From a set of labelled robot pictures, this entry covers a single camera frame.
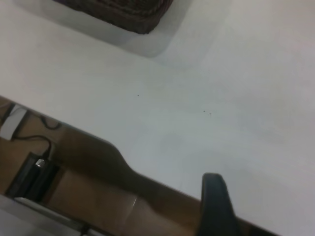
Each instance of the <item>wooden floor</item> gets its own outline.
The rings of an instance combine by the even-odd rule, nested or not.
[[[5,102],[0,98],[0,105]],[[137,175],[111,145],[70,127],[48,130],[28,115],[19,135],[35,134],[56,143],[53,158],[63,167],[44,200],[48,207],[115,236],[194,235],[199,201]],[[41,154],[46,148],[44,141],[0,139],[0,193],[29,152]],[[249,225],[240,224],[247,234]]]

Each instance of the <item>white plug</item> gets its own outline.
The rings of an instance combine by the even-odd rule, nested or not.
[[[0,129],[0,138],[11,140],[26,112],[27,110],[25,108],[20,105],[15,105]]]

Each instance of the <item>white desk surface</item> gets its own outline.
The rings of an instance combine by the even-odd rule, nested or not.
[[[315,235],[315,2],[175,0],[141,36],[50,0],[0,0],[0,95],[111,142],[138,173]]]

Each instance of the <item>black cable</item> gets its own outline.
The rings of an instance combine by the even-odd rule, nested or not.
[[[42,139],[42,140],[47,141],[48,142],[48,148],[43,153],[42,159],[48,159],[48,157],[50,155],[51,148],[52,148],[52,142],[49,138],[47,138],[43,135],[31,135],[31,136],[25,136],[25,137],[14,136],[14,139],[17,139],[17,140]]]
[[[56,129],[59,129],[59,128],[61,127],[61,124],[60,124],[59,122],[57,123],[56,126],[51,127],[51,126],[48,125],[47,120],[46,120],[46,117],[40,116],[39,118],[40,118],[41,122],[44,124],[44,126],[45,126],[47,129],[56,130]]]

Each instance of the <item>brown woven basket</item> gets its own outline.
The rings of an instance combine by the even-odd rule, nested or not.
[[[55,0],[128,31],[152,31],[173,0]]]

